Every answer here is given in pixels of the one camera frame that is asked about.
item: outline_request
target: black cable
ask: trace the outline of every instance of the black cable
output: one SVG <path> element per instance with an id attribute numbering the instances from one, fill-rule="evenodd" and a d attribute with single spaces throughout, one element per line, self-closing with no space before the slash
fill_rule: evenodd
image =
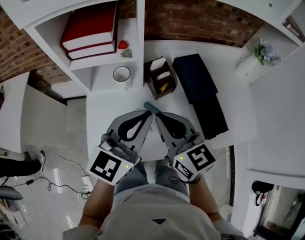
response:
<path id="1" fill-rule="evenodd" d="M 58 188 L 61 188 L 61 187 L 68 187 L 68 188 L 70 188 L 72 191 L 74 191 L 75 193 L 81 194 L 80 196 L 81 196 L 82 199 L 87 200 L 87 199 L 89 198 L 90 192 L 87 192 L 87 193 L 79 192 L 79 191 L 74 190 L 72 187 L 70 187 L 70 186 L 68 186 L 68 185 L 60 185 L 60 186 L 58 186 L 58 185 L 56 185 L 55 183 L 52 183 L 52 182 L 51 182 L 49 179 L 47 179 L 46 177 L 38 177 L 38 178 L 35 178 L 35 179 L 30 179 L 30 180 L 26 181 L 26 183 L 18 184 L 18 185 L 15 185 L 15 186 L 11 186 L 11 188 L 18 187 L 18 186 L 22 186 L 22 185 L 27 185 L 27 186 L 28 186 L 28 185 L 30 185 L 30 184 L 33 184 L 33 183 L 34 183 L 36 180 L 38 180 L 38 179 L 45 179 L 45 180 L 48 181 L 48 183 L 49 183 L 49 185 L 48 185 L 48 187 L 47 187 L 47 190 L 48 190 L 48 191 L 52 191 L 52 185 L 54 185 L 54 186 L 56 186 L 56 187 L 58 187 Z"/>
<path id="2" fill-rule="evenodd" d="M 196 184 L 201 180 L 201 178 L 198 177 L 198 178 L 195 178 L 192 181 L 183 181 L 181 178 L 178 178 L 176 176 L 169 176 L 168 180 L 173 184 L 178 184 L 179 182 L 184 183 L 184 184 Z"/>
<path id="3" fill-rule="evenodd" d="M 9 177 L 7 177 L 4 182 L 0 185 L 0 188 L 9 180 Z"/>

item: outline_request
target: pen holder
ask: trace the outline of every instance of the pen holder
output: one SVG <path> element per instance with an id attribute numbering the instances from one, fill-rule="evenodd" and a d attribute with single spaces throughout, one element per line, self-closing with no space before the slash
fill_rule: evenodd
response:
<path id="1" fill-rule="evenodd" d="M 162 67 L 151 71 L 150 67 L 151 67 L 152 63 L 153 63 L 153 60 L 143 64 L 143 77 L 144 77 L 144 80 L 147 83 L 152 95 L 154 96 L 154 99 L 158 100 L 159 98 L 161 98 L 169 93 L 172 93 L 176 88 L 176 83 L 175 83 L 173 73 L 172 73 L 167 61 L 165 61 L 165 63 L 162 65 Z M 160 80 L 157 80 L 158 76 L 160 76 L 162 73 L 166 73 L 166 72 L 169 72 L 170 75 L 168 75 Z"/>

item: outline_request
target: power strip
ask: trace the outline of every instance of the power strip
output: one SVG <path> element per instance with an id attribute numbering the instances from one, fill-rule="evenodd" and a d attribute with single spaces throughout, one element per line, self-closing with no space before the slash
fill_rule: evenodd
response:
<path id="1" fill-rule="evenodd" d="M 82 177 L 82 182 L 83 182 L 83 186 L 84 186 L 83 191 L 85 191 L 85 193 L 93 191 L 94 186 L 93 186 L 92 180 L 89 176 Z"/>

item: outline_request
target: wall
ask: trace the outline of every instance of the wall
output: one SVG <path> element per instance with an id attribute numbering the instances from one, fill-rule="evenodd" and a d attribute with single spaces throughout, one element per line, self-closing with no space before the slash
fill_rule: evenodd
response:
<path id="1" fill-rule="evenodd" d="M 0 83 L 28 71 L 40 88 L 70 80 L 0 6 Z"/>
<path id="2" fill-rule="evenodd" d="M 244 234 L 256 225 L 254 181 L 305 190 L 305 46 L 250 85 L 258 138 L 235 145 L 231 222 Z"/>
<path id="3" fill-rule="evenodd" d="M 265 22 L 215 0 L 146 0 L 145 40 L 186 40 L 243 47 Z"/>
<path id="4" fill-rule="evenodd" d="M 249 168 L 305 177 L 305 46 L 249 87 L 259 136 Z"/>

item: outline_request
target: navy blue box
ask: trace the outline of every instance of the navy blue box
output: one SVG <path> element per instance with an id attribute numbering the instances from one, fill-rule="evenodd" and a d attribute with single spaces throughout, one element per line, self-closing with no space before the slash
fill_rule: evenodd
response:
<path id="1" fill-rule="evenodd" d="M 218 93 L 199 54 L 177 57 L 173 60 L 172 66 L 190 104 Z"/>
<path id="2" fill-rule="evenodd" d="M 190 104 L 196 112 L 205 139 L 228 131 L 217 99 L 218 90 L 199 54 L 177 57 L 173 68 Z"/>

